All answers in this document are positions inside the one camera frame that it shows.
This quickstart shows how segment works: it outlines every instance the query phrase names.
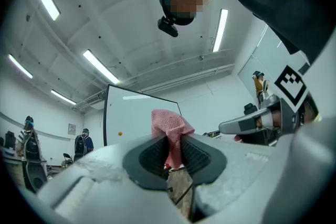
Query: cable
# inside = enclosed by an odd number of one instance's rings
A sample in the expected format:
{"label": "cable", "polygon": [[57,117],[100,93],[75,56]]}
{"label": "cable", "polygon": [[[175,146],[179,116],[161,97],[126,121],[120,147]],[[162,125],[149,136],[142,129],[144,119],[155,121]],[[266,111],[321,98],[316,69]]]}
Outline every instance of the cable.
{"label": "cable", "polygon": [[193,186],[193,184],[191,183],[191,185],[188,187],[188,189],[180,196],[179,199],[177,199],[177,201],[175,202],[175,205],[177,205],[183,199],[183,197],[187,194],[187,192],[191,189],[192,186]]}

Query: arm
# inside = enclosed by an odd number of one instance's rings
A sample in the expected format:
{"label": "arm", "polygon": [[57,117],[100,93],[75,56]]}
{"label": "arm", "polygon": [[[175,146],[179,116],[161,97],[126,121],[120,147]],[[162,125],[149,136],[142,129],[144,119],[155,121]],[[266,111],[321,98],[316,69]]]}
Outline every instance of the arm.
{"label": "arm", "polygon": [[76,139],[75,139],[75,145],[74,145],[75,151],[76,151],[76,143],[77,143],[77,140],[78,140],[78,135],[76,136]]}
{"label": "arm", "polygon": [[19,137],[17,138],[17,143],[15,146],[15,151],[18,156],[22,156],[22,151],[23,151],[23,141],[24,141],[24,133],[23,131],[20,132]]}
{"label": "arm", "polygon": [[87,146],[88,146],[88,152],[91,152],[93,151],[93,141],[90,137],[88,137],[88,143],[87,143]]}

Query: whiteboard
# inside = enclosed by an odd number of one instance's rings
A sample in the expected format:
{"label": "whiteboard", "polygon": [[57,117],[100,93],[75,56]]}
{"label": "whiteboard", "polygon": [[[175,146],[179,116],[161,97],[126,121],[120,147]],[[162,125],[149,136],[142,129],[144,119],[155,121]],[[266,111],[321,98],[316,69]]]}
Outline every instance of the whiteboard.
{"label": "whiteboard", "polygon": [[252,79],[255,71],[264,73],[264,80],[274,82],[274,79],[283,71],[286,65],[298,71],[306,60],[297,52],[290,55],[278,36],[271,28],[267,28],[259,46],[248,59],[238,76],[244,83],[248,92],[256,100],[256,87]]}
{"label": "whiteboard", "polygon": [[104,146],[150,135],[154,109],[166,109],[181,115],[176,102],[108,85],[104,107]]}

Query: black chair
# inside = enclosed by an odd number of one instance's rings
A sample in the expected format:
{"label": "black chair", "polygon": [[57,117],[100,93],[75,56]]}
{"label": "black chair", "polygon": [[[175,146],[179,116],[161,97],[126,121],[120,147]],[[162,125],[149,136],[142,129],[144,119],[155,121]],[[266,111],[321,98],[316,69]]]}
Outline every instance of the black chair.
{"label": "black chair", "polygon": [[74,163],[74,161],[72,160],[71,156],[67,153],[63,153],[63,157],[65,159],[65,167],[71,165]]}
{"label": "black chair", "polygon": [[8,131],[5,135],[5,148],[12,148],[15,149],[15,142],[16,138],[14,136],[14,133],[11,131]]}
{"label": "black chair", "polygon": [[244,106],[244,115],[248,115],[251,114],[253,112],[256,112],[258,109],[255,105],[247,104],[246,106]]}
{"label": "black chair", "polygon": [[[244,114],[249,115],[253,112],[256,112],[258,109],[255,105],[247,104],[244,106]],[[248,134],[248,135],[240,135],[239,136],[244,143],[248,144],[257,144],[257,145],[265,145],[265,133],[264,131],[259,131],[253,134]]]}

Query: chair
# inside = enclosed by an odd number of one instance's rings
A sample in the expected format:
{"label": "chair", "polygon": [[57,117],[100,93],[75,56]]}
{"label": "chair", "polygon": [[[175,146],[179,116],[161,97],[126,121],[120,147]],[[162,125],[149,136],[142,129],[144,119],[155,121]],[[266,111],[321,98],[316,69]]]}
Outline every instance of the chair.
{"label": "chair", "polygon": [[71,165],[74,163],[74,161],[72,160],[71,156],[67,153],[63,153],[63,157],[65,159],[65,167]]}
{"label": "chair", "polygon": [[8,131],[5,135],[5,148],[12,148],[15,150],[15,142],[16,138],[14,136],[14,133],[11,131]]}

